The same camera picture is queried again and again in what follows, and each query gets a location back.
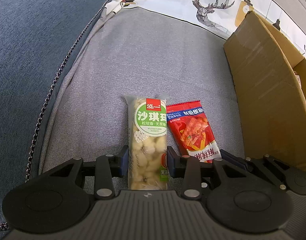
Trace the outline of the brown cardboard box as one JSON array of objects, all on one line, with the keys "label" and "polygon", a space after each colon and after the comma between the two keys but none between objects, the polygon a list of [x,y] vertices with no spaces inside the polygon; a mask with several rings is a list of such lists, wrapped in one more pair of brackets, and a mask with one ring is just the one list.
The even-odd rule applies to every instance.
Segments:
[{"label": "brown cardboard box", "polygon": [[224,44],[245,154],[306,172],[306,59],[272,24],[248,12]]}]

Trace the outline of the small red spicy snack pack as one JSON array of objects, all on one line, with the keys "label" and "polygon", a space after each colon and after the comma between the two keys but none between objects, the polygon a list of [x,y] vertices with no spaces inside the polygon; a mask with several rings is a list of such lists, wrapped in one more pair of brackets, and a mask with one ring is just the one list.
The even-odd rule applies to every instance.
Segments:
[{"label": "small red spicy snack pack", "polygon": [[167,106],[167,124],[182,155],[212,163],[221,153],[200,101]]}]

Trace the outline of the pale rice-crisp snack pack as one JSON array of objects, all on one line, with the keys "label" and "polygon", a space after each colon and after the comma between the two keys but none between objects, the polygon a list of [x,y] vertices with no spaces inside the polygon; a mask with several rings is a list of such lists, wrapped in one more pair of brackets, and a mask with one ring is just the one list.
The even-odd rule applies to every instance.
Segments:
[{"label": "pale rice-crisp snack pack", "polygon": [[167,110],[165,99],[126,95],[129,124],[128,187],[166,190]]}]

